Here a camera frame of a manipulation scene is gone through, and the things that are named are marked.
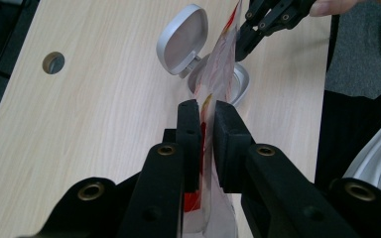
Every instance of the plastic bag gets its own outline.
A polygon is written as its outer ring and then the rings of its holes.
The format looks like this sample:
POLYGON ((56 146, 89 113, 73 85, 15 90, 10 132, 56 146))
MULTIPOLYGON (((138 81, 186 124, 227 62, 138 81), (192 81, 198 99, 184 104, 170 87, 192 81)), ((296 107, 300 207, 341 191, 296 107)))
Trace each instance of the plastic bag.
POLYGON ((212 148, 216 100, 229 101, 241 0, 224 27, 206 67, 197 76, 194 97, 199 105, 203 136, 199 192, 186 194, 184 237, 236 237, 235 214, 228 195, 218 185, 212 148))

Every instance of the human hand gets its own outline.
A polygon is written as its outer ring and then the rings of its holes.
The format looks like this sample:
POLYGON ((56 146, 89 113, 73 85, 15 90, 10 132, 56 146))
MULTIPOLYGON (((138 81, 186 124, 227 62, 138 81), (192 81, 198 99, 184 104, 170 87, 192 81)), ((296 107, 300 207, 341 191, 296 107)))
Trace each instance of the human hand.
POLYGON ((317 0, 311 8, 311 17, 342 14, 364 0, 317 0))

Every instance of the round hole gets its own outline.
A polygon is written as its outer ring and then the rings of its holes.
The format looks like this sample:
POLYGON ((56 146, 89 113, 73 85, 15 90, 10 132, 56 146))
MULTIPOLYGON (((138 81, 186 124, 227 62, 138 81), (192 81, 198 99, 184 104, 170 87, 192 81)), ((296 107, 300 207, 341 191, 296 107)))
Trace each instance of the round hole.
POLYGON ((142 218, 147 222, 152 222, 160 219, 162 210, 157 206, 150 206, 142 212, 142 218))
POLYGON ((98 198, 103 193, 104 185, 102 183, 89 183, 78 192, 78 198, 84 201, 89 201, 98 198))
POLYGON ((43 59, 43 70, 48 74, 55 74, 64 67, 64 55, 58 52, 48 54, 43 59))
POLYGON ((274 156, 275 151, 269 147, 261 146, 257 150, 258 154, 261 156, 274 156))
POLYGON ((357 199, 363 201, 372 201, 376 199, 375 193, 362 184, 356 182, 348 182, 344 188, 348 194, 354 196, 357 199))
POLYGON ((160 147, 157 152, 162 156, 169 156, 175 153, 175 148, 171 146, 160 147))
POLYGON ((313 221, 322 221, 324 218, 323 213, 314 206, 305 207, 303 209, 303 214, 305 217, 313 221))

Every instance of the wooden table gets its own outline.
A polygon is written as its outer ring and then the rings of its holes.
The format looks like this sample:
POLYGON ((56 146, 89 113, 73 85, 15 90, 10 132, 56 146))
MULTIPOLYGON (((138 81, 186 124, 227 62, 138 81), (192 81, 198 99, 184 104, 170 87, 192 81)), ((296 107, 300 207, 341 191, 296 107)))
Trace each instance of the wooden table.
MULTIPOLYGON (((208 54, 236 0, 43 0, 0 104, 0 237, 38 232, 76 182, 121 182, 176 127, 186 82, 156 56, 166 25, 189 3, 206 10, 208 54), (63 54, 47 74, 44 58, 63 54)), ((245 11, 248 2, 244 2, 245 11)), ((243 62, 250 89, 237 108, 259 143, 281 148, 313 179, 329 18, 266 38, 243 62)), ((240 237, 250 231, 237 210, 240 237)))

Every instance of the flip-top lid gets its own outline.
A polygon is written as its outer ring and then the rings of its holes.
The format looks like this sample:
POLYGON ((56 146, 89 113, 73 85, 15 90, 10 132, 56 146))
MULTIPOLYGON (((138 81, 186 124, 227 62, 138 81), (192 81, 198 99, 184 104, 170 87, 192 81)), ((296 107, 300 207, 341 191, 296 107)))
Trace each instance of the flip-top lid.
POLYGON ((187 68, 205 44, 208 22, 205 10, 190 4, 166 27, 157 42, 157 56, 171 74, 187 68))

